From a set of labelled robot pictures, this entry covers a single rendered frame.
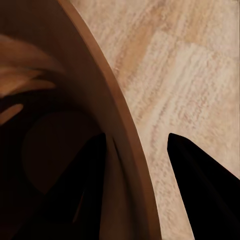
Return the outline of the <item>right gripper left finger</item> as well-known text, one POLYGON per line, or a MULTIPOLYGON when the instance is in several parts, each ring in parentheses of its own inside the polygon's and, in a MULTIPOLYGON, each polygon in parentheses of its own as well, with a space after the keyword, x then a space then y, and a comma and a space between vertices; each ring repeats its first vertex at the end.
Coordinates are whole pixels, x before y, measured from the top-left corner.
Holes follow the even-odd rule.
POLYGON ((84 144, 11 240, 99 240, 105 162, 102 133, 84 144))

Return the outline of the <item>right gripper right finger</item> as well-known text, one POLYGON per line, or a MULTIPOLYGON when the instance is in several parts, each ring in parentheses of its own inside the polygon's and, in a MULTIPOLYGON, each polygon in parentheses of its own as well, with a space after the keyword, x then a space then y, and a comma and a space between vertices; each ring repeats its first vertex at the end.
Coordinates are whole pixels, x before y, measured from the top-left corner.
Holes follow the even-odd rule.
POLYGON ((240 180, 181 135, 167 152, 195 240, 240 240, 240 180))

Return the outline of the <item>trash can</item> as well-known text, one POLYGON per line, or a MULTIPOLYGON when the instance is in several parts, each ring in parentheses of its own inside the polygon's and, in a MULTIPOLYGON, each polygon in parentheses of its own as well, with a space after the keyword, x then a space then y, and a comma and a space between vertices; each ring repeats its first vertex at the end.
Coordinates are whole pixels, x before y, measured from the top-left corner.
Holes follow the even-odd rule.
POLYGON ((0 240, 102 133, 99 240, 162 240, 137 128, 85 21, 70 0, 0 0, 0 240))

